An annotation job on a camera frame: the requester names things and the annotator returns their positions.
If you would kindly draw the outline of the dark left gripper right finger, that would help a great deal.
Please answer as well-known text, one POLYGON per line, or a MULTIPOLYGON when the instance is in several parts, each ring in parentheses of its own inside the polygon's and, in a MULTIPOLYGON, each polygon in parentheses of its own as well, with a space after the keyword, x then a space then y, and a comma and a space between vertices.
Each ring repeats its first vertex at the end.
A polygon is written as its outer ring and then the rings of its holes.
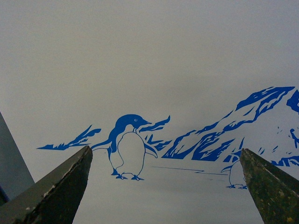
POLYGON ((247 148, 240 163, 245 182, 265 224, 299 222, 299 181, 247 148))

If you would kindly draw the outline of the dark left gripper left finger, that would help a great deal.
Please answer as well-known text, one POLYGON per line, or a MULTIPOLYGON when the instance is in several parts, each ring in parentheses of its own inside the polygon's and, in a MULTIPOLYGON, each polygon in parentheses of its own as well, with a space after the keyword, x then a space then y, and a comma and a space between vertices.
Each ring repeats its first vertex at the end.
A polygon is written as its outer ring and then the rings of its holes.
POLYGON ((2 224, 71 224, 87 187, 93 153, 85 146, 0 208, 2 224))

